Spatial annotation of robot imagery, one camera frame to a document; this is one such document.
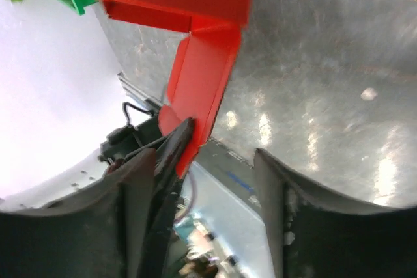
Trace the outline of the red paper box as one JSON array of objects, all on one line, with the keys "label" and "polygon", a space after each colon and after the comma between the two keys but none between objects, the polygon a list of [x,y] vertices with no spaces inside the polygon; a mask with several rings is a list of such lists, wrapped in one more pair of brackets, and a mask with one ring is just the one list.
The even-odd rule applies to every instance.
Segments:
[{"label": "red paper box", "polygon": [[101,0],[114,20],[186,33],[167,84],[158,123],[169,134],[187,118],[192,140],[177,163],[182,176],[212,133],[247,26],[251,0]]}]

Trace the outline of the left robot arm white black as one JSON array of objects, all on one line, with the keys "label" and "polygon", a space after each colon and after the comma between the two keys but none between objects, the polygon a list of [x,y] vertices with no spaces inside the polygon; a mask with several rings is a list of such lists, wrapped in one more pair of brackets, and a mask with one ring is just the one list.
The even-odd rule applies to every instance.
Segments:
[{"label": "left robot arm white black", "polygon": [[2,212],[40,208],[100,180],[112,165],[162,137],[158,119],[150,118],[138,126],[125,126],[112,131],[100,148],[75,166],[35,187],[8,196],[1,201]]}]

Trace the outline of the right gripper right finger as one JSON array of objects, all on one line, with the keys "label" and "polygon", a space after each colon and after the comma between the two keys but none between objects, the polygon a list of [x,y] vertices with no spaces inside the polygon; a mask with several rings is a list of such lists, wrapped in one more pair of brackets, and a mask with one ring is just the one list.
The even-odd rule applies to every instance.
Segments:
[{"label": "right gripper right finger", "polygon": [[416,208],[360,201],[262,148],[256,192],[276,277],[415,277]]}]

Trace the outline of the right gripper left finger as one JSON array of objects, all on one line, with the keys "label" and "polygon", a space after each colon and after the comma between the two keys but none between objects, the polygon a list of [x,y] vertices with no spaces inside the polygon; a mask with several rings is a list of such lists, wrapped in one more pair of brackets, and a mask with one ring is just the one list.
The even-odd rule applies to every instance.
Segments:
[{"label": "right gripper left finger", "polygon": [[2,277],[136,277],[156,195],[192,137],[182,122],[160,148],[38,208],[1,213]]}]

